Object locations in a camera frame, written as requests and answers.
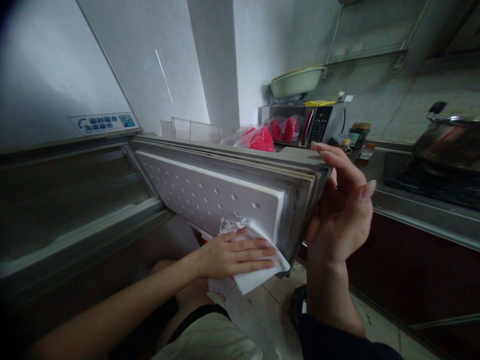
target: dark sleeve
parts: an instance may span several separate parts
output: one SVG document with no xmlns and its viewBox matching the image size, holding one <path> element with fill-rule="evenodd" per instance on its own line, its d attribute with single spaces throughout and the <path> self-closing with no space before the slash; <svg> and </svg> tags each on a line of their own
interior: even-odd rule
<svg viewBox="0 0 480 360">
<path fill-rule="evenodd" d="M 300 317 L 300 342 L 305 360 L 389 359 L 403 360 L 390 346 L 371 342 L 323 324 L 307 314 Z"/>
</svg>

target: cooking pot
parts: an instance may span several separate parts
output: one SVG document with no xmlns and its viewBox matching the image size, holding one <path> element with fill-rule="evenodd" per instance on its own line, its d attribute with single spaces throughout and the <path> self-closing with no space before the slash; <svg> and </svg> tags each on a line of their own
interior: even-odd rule
<svg viewBox="0 0 480 360">
<path fill-rule="evenodd" d="M 413 156 L 480 173 L 480 117 L 438 115 L 446 106 L 442 101 L 430 108 L 430 125 L 413 145 Z"/>
</svg>

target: woman's left hand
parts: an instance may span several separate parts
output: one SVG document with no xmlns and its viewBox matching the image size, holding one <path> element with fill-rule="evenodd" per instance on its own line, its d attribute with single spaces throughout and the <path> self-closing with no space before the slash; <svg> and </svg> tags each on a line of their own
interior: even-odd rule
<svg viewBox="0 0 480 360">
<path fill-rule="evenodd" d="M 270 259 L 277 250 L 261 238 L 231 242 L 244 229 L 220 234 L 187 256 L 199 277 L 224 279 L 275 266 Z"/>
</svg>

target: brown cabinet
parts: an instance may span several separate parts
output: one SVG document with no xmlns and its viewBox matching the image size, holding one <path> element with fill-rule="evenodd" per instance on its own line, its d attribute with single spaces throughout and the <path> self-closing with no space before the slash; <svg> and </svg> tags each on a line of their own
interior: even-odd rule
<svg viewBox="0 0 480 360">
<path fill-rule="evenodd" d="M 455 359 L 480 358 L 480 320 L 435 326 L 417 332 Z"/>
<path fill-rule="evenodd" d="M 350 284 L 407 325 L 480 313 L 480 253 L 374 214 Z"/>
</svg>

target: floor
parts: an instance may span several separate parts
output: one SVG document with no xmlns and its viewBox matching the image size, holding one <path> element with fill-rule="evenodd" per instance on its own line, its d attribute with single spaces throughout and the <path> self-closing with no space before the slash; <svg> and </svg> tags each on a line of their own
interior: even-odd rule
<svg viewBox="0 0 480 360">
<path fill-rule="evenodd" d="M 296 262 L 290 278 L 274 276 L 245 296 L 229 278 L 210 280 L 209 286 L 214 301 L 223 305 L 232 321 L 256 341 L 263 359 L 302 359 L 302 348 L 290 322 L 288 306 L 293 291 L 306 282 L 306 269 Z M 369 340 L 388 344 L 405 360 L 439 360 L 364 302 L 356 297 L 353 301 Z"/>
</svg>

